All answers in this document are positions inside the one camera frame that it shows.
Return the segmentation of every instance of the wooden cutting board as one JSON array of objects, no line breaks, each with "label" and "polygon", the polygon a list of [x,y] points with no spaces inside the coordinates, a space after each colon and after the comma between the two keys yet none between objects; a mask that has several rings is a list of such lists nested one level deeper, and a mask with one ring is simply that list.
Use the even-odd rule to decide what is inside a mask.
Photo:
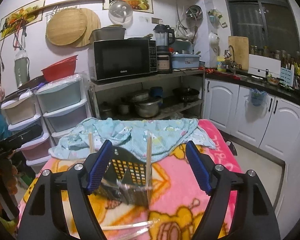
[{"label": "wooden cutting board", "polygon": [[87,24],[87,17],[80,9],[63,9],[48,22],[46,36],[54,45],[68,45],[84,34]]},{"label": "wooden cutting board", "polygon": [[72,47],[76,48],[88,45],[92,31],[101,28],[99,16],[94,11],[87,8],[81,8],[80,10],[85,13],[88,20],[88,25],[84,34],[71,44]]},{"label": "wooden cutting board", "polygon": [[237,64],[242,65],[243,70],[249,68],[249,39],[247,37],[229,36],[228,45],[234,48],[234,59]]}]

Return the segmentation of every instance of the microwave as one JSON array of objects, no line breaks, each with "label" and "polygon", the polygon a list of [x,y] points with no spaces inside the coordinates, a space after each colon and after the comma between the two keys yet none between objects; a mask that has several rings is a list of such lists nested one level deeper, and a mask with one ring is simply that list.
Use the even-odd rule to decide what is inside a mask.
[{"label": "microwave", "polygon": [[157,74],[155,41],[95,41],[88,48],[90,79],[97,84]]}]

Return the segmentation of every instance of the pink blanket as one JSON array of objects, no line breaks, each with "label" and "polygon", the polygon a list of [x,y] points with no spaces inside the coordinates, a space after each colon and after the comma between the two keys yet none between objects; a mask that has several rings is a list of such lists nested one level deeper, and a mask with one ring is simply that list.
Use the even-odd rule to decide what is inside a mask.
[{"label": "pink blanket", "polygon": [[[241,169],[224,142],[217,128],[208,120],[199,120],[209,137],[215,142],[216,149],[197,146],[202,154],[208,154],[214,163],[220,163],[234,172]],[[78,161],[61,161],[51,159],[44,169],[52,172],[66,171]],[[137,223],[158,219],[148,232],[134,237],[138,240],[190,240],[207,207],[209,196],[201,191],[185,157],[185,145],[179,145],[169,156],[153,164],[153,192],[149,209],[142,206],[126,205],[118,201],[92,194],[89,200],[93,211],[101,226],[114,226]],[[26,192],[20,203],[20,216],[29,198],[33,185]],[[232,192],[228,204],[226,217],[219,237],[229,232],[231,225],[236,193]],[[71,214],[67,192],[62,192],[65,217],[69,232],[79,237]],[[107,230],[108,239],[129,234],[137,229]]]}]

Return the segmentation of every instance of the black countertop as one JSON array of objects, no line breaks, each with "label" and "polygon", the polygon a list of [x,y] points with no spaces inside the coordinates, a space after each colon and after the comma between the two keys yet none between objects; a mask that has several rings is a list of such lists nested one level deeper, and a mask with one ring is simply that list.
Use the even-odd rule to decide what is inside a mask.
[{"label": "black countertop", "polygon": [[300,106],[300,92],[295,90],[287,90],[282,86],[272,86],[265,81],[259,81],[255,78],[250,77],[249,74],[243,72],[237,72],[238,75],[247,76],[243,80],[234,79],[231,76],[220,76],[217,74],[206,74],[206,78],[215,79],[219,81],[229,82],[233,84],[238,84],[240,86],[245,86],[248,88],[256,88],[258,90],[266,91],[267,93],[278,96],[280,98],[286,99],[292,103]]}]

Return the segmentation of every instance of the faucet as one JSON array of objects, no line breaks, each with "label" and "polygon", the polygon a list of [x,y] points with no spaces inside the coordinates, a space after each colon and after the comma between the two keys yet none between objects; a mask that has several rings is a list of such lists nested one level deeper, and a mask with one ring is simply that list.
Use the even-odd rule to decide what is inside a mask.
[{"label": "faucet", "polygon": [[[233,61],[230,60],[230,57],[232,56],[232,54],[230,53],[230,48],[232,48]],[[235,74],[237,63],[234,60],[234,48],[232,45],[229,45],[228,49],[225,50],[225,63],[228,65],[230,71]]]}]

